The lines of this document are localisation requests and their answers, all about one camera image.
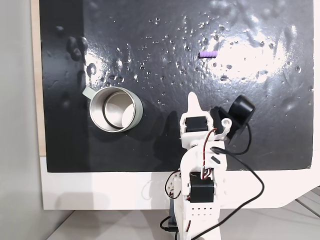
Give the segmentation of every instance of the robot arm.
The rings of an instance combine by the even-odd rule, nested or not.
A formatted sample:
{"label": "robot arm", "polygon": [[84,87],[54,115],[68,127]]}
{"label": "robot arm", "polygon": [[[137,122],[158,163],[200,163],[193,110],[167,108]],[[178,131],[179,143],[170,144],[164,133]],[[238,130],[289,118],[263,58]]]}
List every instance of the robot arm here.
{"label": "robot arm", "polygon": [[[180,176],[176,175],[171,182],[175,196],[172,198],[174,215],[181,240],[191,240],[218,223],[225,196],[227,158],[225,154],[215,154],[211,148],[224,149],[224,140],[244,128],[255,107],[240,96],[230,108],[229,113],[232,111],[233,114],[222,108],[215,110],[219,111],[219,117],[213,119],[209,112],[201,109],[196,94],[190,92],[188,111],[181,116],[181,143],[187,152],[181,159]],[[202,238],[220,240],[219,227],[208,231]]]}

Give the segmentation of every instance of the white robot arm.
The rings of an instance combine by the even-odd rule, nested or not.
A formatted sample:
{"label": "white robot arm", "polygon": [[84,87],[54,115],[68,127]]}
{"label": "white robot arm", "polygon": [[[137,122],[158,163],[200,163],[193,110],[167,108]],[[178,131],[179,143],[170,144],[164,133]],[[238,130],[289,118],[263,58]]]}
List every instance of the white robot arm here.
{"label": "white robot arm", "polygon": [[[216,134],[213,118],[207,111],[202,111],[196,94],[190,92],[188,111],[180,120],[181,143],[187,152],[180,164],[181,177],[173,178],[173,196],[179,195],[173,201],[181,240],[191,240],[218,223],[225,195],[227,159],[226,155],[215,154],[210,148],[224,148],[223,141],[230,131],[232,121],[224,118],[221,125],[223,132]],[[207,185],[207,191],[201,191],[202,183]],[[220,240],[219,227],[204,234],[202,238]]]}

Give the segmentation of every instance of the wet surface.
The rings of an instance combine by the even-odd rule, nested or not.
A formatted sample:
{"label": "wet surface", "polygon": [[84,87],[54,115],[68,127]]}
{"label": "wet surface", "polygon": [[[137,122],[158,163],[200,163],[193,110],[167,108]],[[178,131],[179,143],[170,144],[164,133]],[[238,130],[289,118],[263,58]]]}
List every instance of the wet surface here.
{"label": "wet surface", "polygon": [[[195,92],[203,110],[255,105],[255,170],[310,167],[313,143],[313,1],[40,1],[49,172],[152,172],[179,167],[179,119]],[[218,51],[199,59],[200,51]],[[137,94],[141,123],[98,129],[85,85]],[[246,148],[248,133],[226,147]],[[229,170],[242,166],[228,159]]]}

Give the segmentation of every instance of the mug handle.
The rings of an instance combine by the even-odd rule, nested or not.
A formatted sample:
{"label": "mug handle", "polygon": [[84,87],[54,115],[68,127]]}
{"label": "mug handle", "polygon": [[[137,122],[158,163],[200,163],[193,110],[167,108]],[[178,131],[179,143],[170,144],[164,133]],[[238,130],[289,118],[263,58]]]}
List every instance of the mug handle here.
{"label": "mug handle", "polygon": [[82,94],[85,95],[88,99],[92,100],[96,94],[97,90],[89,87],[89,86],[85,86],[85,89],[83,90]]}

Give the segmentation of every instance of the stainless steel mug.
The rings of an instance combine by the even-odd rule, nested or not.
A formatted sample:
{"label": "stainless steel mug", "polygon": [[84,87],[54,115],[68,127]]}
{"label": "stainless steel mug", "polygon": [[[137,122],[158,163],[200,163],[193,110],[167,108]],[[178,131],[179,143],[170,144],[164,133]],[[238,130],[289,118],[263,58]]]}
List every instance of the stainless steel mug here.
{"label": "stainless steel mug", "polygon": [[103,131],[124,132],[136,126],[142,118],[140,99],[123,87],[108,86],[95,90],[86,86],[82,94],[91,99],[90,117]]}

